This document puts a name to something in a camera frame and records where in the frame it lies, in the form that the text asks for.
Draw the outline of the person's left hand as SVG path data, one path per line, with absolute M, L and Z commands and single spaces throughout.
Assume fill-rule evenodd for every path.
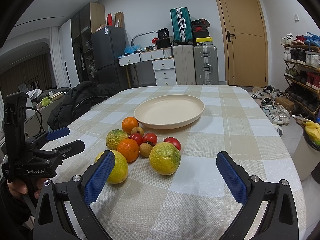
M 36 191 L 34 192 L 34 197 L 36 199 L 39 198 L 40 193 L 41 193 L 41 189 L 44 185 L 44 182 L 47 180 L 48 178 L 39 178 L 38 181 L 36 182 L 36 186 L 35 189 Z M 10 193 L 15 197 L 15 198 L 20 198 L 21 195 L 26 195 L 28 193 L 28 188 L 25 185 L 24 182 L 20 181 L 20 180 L 15 180 L 11 183 L 7 183 L 8 188 Z

